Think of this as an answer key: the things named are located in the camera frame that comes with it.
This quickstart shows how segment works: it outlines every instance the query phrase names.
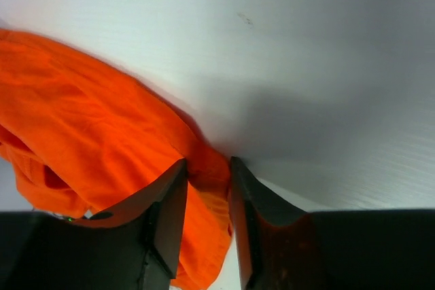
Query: orange cloth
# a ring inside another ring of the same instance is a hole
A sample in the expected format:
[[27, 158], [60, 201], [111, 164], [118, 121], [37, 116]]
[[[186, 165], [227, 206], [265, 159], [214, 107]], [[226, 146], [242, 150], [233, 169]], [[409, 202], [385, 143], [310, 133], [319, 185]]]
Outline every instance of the orange cloth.
[[227, 160], [118, 70], [44, 37], [0, 29], [0, 155], [36, 208], [100, 211], [188, 159], [177, 279], [206, 289], [230, 244]]

